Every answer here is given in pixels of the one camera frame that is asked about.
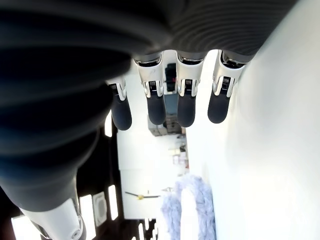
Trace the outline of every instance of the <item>ceiling light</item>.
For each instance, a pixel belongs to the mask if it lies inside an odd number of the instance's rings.
[[[152,230],[152,238],[154,239],[154,240],[157,240],[157,238],[156,238],[156,230]]]
[[[148,221],[148,218],[146,218],[146,219],[144,220],[144,225],[145,225],[145,230],[146,230],[146,231],[149,230],[149,221]]]
[[[157,223],[154,224],[154,230],[155,230],[155,234],[158,235],[158,224]]]
[[[86,229],[86,240],[91,240],[96,236],[94,209],[92,196],[86,195],[79,197],[80,211]]]
[[[139,239],[140,240],[145,240],[145,236],[144,236],[144,228],[142,227],[142,223],[139,224]]]
[[[104,134],[108,137],[112,137],[112,114],[111,111],[106,116],[105,122],[104,122]]]
[[[11,218],[12,228],[16,240],[41,240],[38,229],[24,215]]]
[[[108,188],[108,191],[109,191],[109,203],[110,203],[111,219],[115,220],[118,217],[116,186],[115,185],[110,186]]]

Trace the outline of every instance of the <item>white robot part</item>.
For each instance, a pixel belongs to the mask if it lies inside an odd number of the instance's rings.
[[[213,71],[212,91],[214,95],[218,96],[220,94],[220,91],[224,82],[224,77],[228,77],[230,78],[230,80],[229,80],[229,87],[228,87],[226,96],[230,98],[234,85],[238,82],[239,77],[246,65],[243,65],[240,68],[227,67],[221,61],[222,54],[223,54],[223,51],[219,50],[216,56],[216,61],[215,61],[214,71]]]
[[[197,95],[203,64],[204,59],[187,59],[176,53],[176,81],[181,97],[185,95],[186,80],[192,81],[191,96]]]
[[[152,61],[134,61],[141,79],[141,84],[144,88],[144,93],[147,98],[151,97],[150,82],[155,82],[156,92],[158,97],[164,94],[164,69],[163,69],[163,54]]]
[[[118,91],[119,98],[124,101],[127,97],[126,81],[123,76],[118,76],[105,81],[107,85],[114,85]]]
[[[84,222],[81,216],[77,215],[74,202],[71,198],[49,211],[35,212],[21,208],[20,210],[32,222],[45,230],[47,234],[45,237],[53,240],[83,239]]]

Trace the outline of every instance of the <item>fluffy purple object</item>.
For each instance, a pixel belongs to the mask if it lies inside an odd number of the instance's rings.
[[[162,196],[162,199],[161,212],[168,226],[171,240],[179,240],[182,212],[179,198],[174,192],[171,192]]]
[[[187,174],[175,183],[175,192],[180,202],[183,189],[188,189],[194,195],[199,220],[198,240],[216,240],[216,222],[211,188],[201,177]]]

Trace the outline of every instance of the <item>black fingertip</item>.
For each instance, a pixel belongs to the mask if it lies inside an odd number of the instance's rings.
[[[225,94],[219,94],[216,96],[214,92],[211,92],[211,97],[208,107],[208,118],[214,124],[222,123],[228,114],[230,98]]]
[[[125,131],[131,127],[132,117],[128,97],[121,101],[118,95],[113,96],[112,119],[117,129]]]
[[[151,95],[146,98],[149,119],[154,125],[161,125],[166,120],[166,105],[164,96]]]
[[[178,97],[177,121],[181,127],[190,127],[196,117],[196,97],[190,94]]]

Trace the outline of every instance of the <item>metal joint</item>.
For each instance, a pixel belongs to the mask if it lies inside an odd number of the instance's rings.
[[[238,82],[245,66],[246,63],[237,62],[233,59],[230,59],[224,55],[222,50],[219,50],[212,77],[213,93],[216,96],[219,94],[225,94],[227,98],[230,98],[234,85]]]
[[[181,56],[176,53],[176,81],[177,90],[181,97],[185,95],[186,91],[191,91],[191,96],[195,97],[198,92],[198,85],[200,83],[200,77],[204,58],[191,59]]]
[[[148,61],[134,60],[139,71],[144,94],[147,98],[151,97],[153,91],[156,91],[158,97],[164,94],[162,59],[163,56],[161,53],[156,59]]]
[[[108,84],[114,95],[119,96],[121,101],[126,100],[127,90],[126,90],[126,82],[123,76],[115,77],[105,81]]]

